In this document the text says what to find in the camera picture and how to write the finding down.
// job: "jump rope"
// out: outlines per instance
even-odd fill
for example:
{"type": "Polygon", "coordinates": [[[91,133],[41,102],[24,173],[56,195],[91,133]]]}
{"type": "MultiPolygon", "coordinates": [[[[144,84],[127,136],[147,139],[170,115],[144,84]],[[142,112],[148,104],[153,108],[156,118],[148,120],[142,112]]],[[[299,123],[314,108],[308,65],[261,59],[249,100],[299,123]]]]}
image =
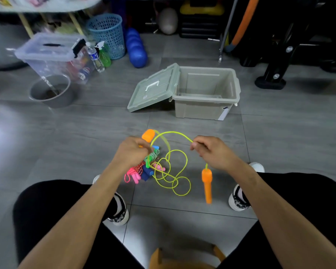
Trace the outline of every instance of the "jump rope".
{"type": "MultiPolygon", "coordinates": [[[[191,190],[191,182],[190,180],[185,177],[185,176],[179,176],[185,169],[185,167],[187,166],[188,164],[188,157],[186,155],[186,153],[184,153],[182,150],[179,150],[179,149],[174,149],[174,150],[171,150],[170,148],[170,144],[169,142],[166,140],[166,138],[163,136],[165,134],[170,134],[170,133],[173,133],[173,134],[178,134],[178,135],[181,135],[183,136],[184,138],[186,138],[188,141],[190,141],[191,143],[193,142],[191,139],[189,139],[186,135],[180,133],[180,132],[176,132],[176,131],[166,131],[166,132],[163,132],[163,133],[159,133],[157,130],[153,130],[153,129],[148,129],[143,135],[142,135],[142,139],[144,139],[145,141],[147,141],[148,143],[150,143],[150,146],[151,147],[154,147],[154,151],[152,153],[150,153],[142,163],[140,163],[139,165],[137,165],[136,167],[133,167],[133,168],[130,168],[130,170],[126,173],[125,175],[125,182],[129,182],[130,181],[130,176],[132,177],[132,179],[135,181],[135,183],[137,184],[138,183],[138,180],[140,179],[140,175],[143,174],[143,168],[146,167],[146,168],[151,168],[152,170],[154,170],[154,173],[152,174],[153,178],[156,180],[156,182],[158,183],[158,185],[160,185],[161,187],[163,188],[166,188],[166,189],[172,189],[173,192],[178,195],[178,196],[185,196],[187,195],[190,190],[191,190]],[[157,149],[157,146],[154,146],[154,142],[158,139],[158,138],[161,138],[164,143],[166,144],[167,146],[167,149],[168,149],[168,153],[166,154],[165,157],[162,157],[162,158],[159,158],[158,159],[158,154],[159,154],[159,149],[157,149]],[[170,174],[170,170],[171,170],[171,165],[170,165],[170,154],[172,152],[181,152],[183,153],[183,155],[185,156],[186,158],[186,163],[183,167],[183,169],[176,175],[176,176],[173,176],[170,174]],[[161,161],[162,160],[165,160],[168,165],[169,165],[169,170],[168,172],[164,172],[166,169],[161,165],[161,161]],[[162,174],[162,177],[160,178],[157,178],[157,175],[156,175],[156,172],[159,172],[162,174]],[[170,176],[173,178],[172,181],[168,181],[166,180],[166,177],[167,176],[170,176]],[[184,178],[186,179],[188,182],[189,182],[189,190],[185,193],[185,194],[178,194],[176,191],[175,191],[175,188],[178,186],[178,180],[181,179],[181,178],[184,178]],[[160,183],[160,180],[164,180],[165,182],[167,183],[171,183],[172,186],[171,187],[168,187],[168,186],[164,186],[160,183]]],[[[212,193],[211,193],[211,182],[212,182],[212,179],[213,179],[213,175],[212,175],[212,172],[210,169],[208,169],[208,163],[206,163],[205,165],[205,168],[202,170],[202,181],[204,183],[204,192],[205,192],[205,200],[206,200],[206,203],[208,204],[211,204],[212,203],[212,193]]]]}

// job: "floor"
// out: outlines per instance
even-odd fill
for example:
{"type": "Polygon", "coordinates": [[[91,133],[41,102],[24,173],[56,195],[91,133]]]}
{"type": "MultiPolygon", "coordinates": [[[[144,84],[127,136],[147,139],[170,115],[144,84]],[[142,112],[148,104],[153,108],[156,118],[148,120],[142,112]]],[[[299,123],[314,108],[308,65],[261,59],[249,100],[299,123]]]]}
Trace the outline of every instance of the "floor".
{"type": "MultiPolygon", "coordinates": [[[[153,34],[142,38],[149,55],[146,67],[133,68],[127,56],[113,61],[81,87],[73,105],[62,109],[30,101],[27,90],[38,77],[31,68],[0,72],[0,268],[17,266],[11,211],[22,190],[51,179],[90,184],[121,140],[140,136],[147,128],[191,138],[214,135],[244,161],[262,163],[267,172],[319,173],[336,180],[336,74],[290,66],[283,90],[261,90],[254,80],[266,64],[243,68],[227,56],[218,63],[218,42],[153,34]],[[129,113],[126,107],[136,84],[175,62],[235,69],[242,90],[238,107],[223,122],[180,119],[174,110],[159,106],[129,113]]],[[[200,176],[204,162],[189,151],[185,139],[170,135],[168,140],[188,154],[184,174],[192,182],[191,192],[179,197],[152,179],[136,186],[122,180],[118,191],[130,204],[130,220],[122,227],[107,224],[146,268],[157,247],[169,252],[184,238],[217,244],[228,255],[256,221],[252,209],[238,213],[228,206],[235,183],[215,170],[213,203],[205,204],[200,176]]],[[[172,159],[173,173],[182,161],[180,155],[172,159]]],[[[178,192],[187,190],[186,183],[179,186],[178,192]]],[[[217,265],[215,258],[197,256],[217,265]]]]}

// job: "wooden stool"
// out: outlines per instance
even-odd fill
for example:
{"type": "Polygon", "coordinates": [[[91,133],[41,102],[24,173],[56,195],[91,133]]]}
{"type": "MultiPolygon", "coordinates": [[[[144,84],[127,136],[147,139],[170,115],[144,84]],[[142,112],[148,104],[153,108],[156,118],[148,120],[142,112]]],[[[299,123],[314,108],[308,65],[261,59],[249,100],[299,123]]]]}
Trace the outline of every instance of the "wooden stool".
{"type": "MultiPolygon", "coordinates": [[[[221,250],[213,245],[213,252],[220,262],[225,259],[225,255],[221,250]]],[[[215,267],[205,262],[180,262],[176,260],[162,263],[162,249],[157,248],[152,254],[149,263],[149,269],[214,269],[215,267]]]]}

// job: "blue basket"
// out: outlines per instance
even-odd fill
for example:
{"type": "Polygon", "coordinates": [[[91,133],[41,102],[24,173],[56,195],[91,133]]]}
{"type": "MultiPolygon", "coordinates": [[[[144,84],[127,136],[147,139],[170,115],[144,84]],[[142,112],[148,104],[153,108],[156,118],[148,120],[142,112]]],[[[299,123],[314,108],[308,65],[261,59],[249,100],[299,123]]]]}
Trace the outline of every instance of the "blue basket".
{"type": "Polygon", "coordinates": [[[87,24],[96,42],[105,41],[108,46],[110,59],[119,59],[124,56],[122,17],[117,14],[105,13],[91,18],[87,24]]]}

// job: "bolt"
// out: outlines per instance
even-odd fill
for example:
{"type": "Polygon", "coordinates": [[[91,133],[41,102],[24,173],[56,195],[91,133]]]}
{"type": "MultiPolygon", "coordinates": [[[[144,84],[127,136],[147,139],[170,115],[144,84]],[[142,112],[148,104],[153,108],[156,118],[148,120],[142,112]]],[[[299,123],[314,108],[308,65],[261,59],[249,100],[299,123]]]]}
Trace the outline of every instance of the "bolt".
{"type": "Polygon", "coordinates": [[[292,49],[294,49],[292,46],[289,46],[288,48],[286,48],[286,52],[290,53],[292,51],[292,49]]]}

